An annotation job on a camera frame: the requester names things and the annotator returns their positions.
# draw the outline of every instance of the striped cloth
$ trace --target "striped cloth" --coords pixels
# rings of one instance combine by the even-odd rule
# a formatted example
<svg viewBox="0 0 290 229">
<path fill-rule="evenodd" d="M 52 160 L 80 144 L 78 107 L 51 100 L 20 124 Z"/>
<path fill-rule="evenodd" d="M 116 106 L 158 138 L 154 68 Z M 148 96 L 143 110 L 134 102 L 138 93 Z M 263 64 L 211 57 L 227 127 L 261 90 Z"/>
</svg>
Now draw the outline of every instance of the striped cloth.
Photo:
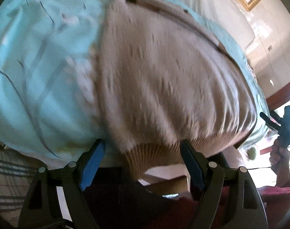
<svg viewBox="0 0 290 229">
<path fill-rule="evenodd" d="M 0 214 L 12 226 L 18 225 L 23 202 L 41 161 L 12 149 L 0 149 Z"/>
</svg>

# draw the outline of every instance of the person's arm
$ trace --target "person's arm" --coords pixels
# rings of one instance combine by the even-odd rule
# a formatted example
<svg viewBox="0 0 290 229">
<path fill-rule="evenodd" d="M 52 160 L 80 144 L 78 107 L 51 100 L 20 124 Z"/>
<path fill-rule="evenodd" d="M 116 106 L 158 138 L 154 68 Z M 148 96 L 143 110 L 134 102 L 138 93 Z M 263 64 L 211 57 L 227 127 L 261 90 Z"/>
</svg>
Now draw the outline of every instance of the person's arm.
<svg viewBox="0 0 290 229">
<path fill-rule="evenodd" d="M 278 139 L 276 139 L 272 146 L 270 156 L 270 163 L 272 166 L 277 164 L 277 168 L 275 170 L 277 175 L 276 186 L 290 187 L 290 151 L 288 151 L 286 148 L 280 147 L 280 142 Z"/>
</svg>

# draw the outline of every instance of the silver screw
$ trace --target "silver screw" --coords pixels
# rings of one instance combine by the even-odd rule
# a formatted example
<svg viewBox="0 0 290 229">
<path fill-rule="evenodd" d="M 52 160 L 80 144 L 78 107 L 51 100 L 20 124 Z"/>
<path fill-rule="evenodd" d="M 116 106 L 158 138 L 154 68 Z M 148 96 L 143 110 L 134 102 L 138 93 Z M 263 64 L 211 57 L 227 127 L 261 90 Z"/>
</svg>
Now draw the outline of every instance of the silver screw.
<svg viewBox="0 0 290 229">
<path fill-rule="evenodd" d="M 39 173 L 43 173 L 45 172 L 45 167 L 41 167 L 40 169 L 38 169 Z"/>
<path fill-rule="evenodd" d="M 243 172 L 243 173 L 246 173 L 246 172 L 248 171 L 247 168 L 246 168 L 246 167 L 243 167 L 243 166 L 240 167 L 239 169 L 240 169 L 240 171 Z"/>
<path fill-rule="evenodd" d="M 74 168 L 76 166 L 76 162 L 72 161 L 72 162 L 69 162 L 68 166 L 70 168 Z"/>
<path fill-rule="evenodd" d="M 209 162 L 208 166 L 210 166 L 211 168 L 216 168 L 217 164 L 215 162 Z"/>
</svg>

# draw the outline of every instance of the light blue bed sheet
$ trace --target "light blue bed sheet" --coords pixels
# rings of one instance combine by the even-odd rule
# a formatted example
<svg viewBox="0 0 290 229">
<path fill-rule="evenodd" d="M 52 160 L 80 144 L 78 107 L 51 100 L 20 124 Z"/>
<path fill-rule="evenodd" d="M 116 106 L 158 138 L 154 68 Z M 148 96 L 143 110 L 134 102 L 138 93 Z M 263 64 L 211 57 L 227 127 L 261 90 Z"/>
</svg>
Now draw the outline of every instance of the light blue bed sheet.
<svg viewBox="0 0 290 229">
<path fill-rule="evenodd" d="M 0 141 L 23 152 L 76 160 L 96 138 L 108 135 L 84 110 L 68 57 L 87 61 L 99 45 L 103 20 L 112 0 L 5 0 L 0 6 Z M 184 9 L 224 44 L 238 63 L 258 113 L 268 114 L 264 95 L 246 66 L 238 44 L 222 28 Z M 262 137 L 259 118 L 245 146 Z"/>
</svg>

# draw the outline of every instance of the tiled wall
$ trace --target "tiled wall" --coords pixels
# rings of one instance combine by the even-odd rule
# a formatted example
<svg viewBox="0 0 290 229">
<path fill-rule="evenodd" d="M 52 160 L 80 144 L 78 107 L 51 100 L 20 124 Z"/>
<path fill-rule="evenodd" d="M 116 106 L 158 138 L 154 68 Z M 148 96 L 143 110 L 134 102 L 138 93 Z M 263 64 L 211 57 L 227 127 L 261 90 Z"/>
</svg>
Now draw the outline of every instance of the tiled wall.
<svg viewBox="0 0 290 229">
<path fill-rule="evenodd" d="M 246 54 L 269 97 L 290 82 L 290 14 L 280 0 L 261 0 L 246 16 L 255 33 Z"/>
</svg>

